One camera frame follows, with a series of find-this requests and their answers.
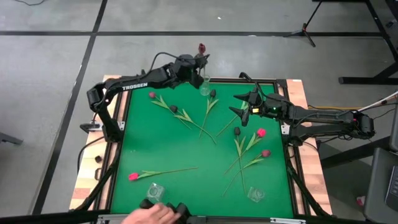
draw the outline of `green table surface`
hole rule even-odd
[[[202,96],[199,90],[188,83],[176,89],[154,90],[143,88],[132,92],[131,104],[124,133],[121,158],[114,189],[112,213],[130,213],[139,207],[146,197],[151,183],[165,187],[163,203],[175,206],[182,202],[194,215],[225,217],[279,217],[292,218],[292,202],[284,161],[279,123],[273,119],[251,116],[249,124],[241,127],[239,118],[217,138],[217,133],[225,127],[235,114],[229,106],[240,108],[242,101],[233,98],[253,89],[252,84],[211,83],[219,99],[207,116],[205,129],[214,136],[217,144],[200,130],[188,123],[188,129],[173,114],[157,106],[149,98],[149,92],[162,95],[170,105],[185,109],[191,119],[203,123],[206,101],[210,96]],[[273,85],[262,85],[265,94],[273,93]],[[234,143],[234,127],[241,128],[240,138],[246,136],[249,142],[259,128],[267,131],[266,136],[252,147],[242,158],[244,166],[264,149],[272,155],[258,164],[244,169],[246,194],[242,178],[235,178],[227,193],[222,197],[232,177],[239,172],[239,163],[224,175],[227,168],[238,158]],[[198,167],[198,169],[161,174],[129,181],[128,176],[142,170],[167,171]],[[250,187],[261,189],[265,197],[258,203],[247,198]]]

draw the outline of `robotic arm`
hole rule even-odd
[[[282,137],[293,146],[301,146],[310,137],[349,136],[350,138],[369,139],[374,136],[373,119],[357,111],[306,110],[295,106],[279,94],[265,95],[256,84],[253,91],[243,95],[234,95],[246,101],[248,108],[240,110],[229,107],[246,126],[252,114],[283,121]],[[303,126],[304,122],[323,123],[320,126]]]
[[[203,83],[200,70],[207,64],[210,55],[198,54],[180,55],[174,63],[168,63],[160,68],[148,71],[141,71],[135,77],[121,77],[118,79],[108,79],[103,83],[98,83],[87,91],[87,98],[90,109],[98,114],[103,122],[102,130],[104,138],[108,142],[119,142],[121,140],[121,130],[116,120],[109,115],[107,106],[113,97],[127,90],[137,88],[175,88],[181,83],[189,82],[195,88],[199,88]]]

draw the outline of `person's arm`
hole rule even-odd
[[[181,217],[162,203],[155,204],[150,209],[137,209],[128,215],[122,224],[173,224]]]

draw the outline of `clear glass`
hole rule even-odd
[[[159,184],[152,183],[147,191],[147,198],[150,201],[159,202],[162,200],[165,188]]]
[[[265,193],[260,189],[255,189],[254,187],[250,187],[248,198],[250,198],[253,202],[260,202],[265,196]]]
[[[209,75],[203,76],[203,83],[200,86],[200,94],[202,96],[207,96],[210,94],[210,76]]]

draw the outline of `gray floor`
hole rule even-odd
[[[384,1],[373,1],[383,23],[392,19]],[[47,0],[29,7],[0,2],[0,30],[92,30],[100,0]],[[293,31],[305,22],[316,3],[307,0],[109,0],[100,30],[139,31]],[[377,31],[364,4],[326,3],[308,27],[311,31]],[[135,75],[148,69],[160,51],[195,54],[202,42],[211,54],[206,71],[214,77],[236,77],[245,71],[256,78],[302,79],[307,101],[320,106],[363,106],[391,94],[396,86],[340,85],[340,76],[371,77],[393,62],[380,38],[281,37],[97,37],[63,144],[44,212],[69,206],[76,179],[76,157],[86,141],[79,124],[89,121],[85,91],[104,74]],[[29,210],[44,163],[68,103],[88,37],[0,36],[0,131],[24,139],[22,146],[0,144],[0,216]],[[170,62],[159,57],[156,66]],[[377,116],[388,108],[369,112]],[[376,120],[374,139],[387,136],[391,114]],[[366,144],[331,141],[321,157]],[[341,181],[366,173],[371,158],[352,167],[325,170],[332,209],[342,218],[363,219],[356,196],[366,184]]]

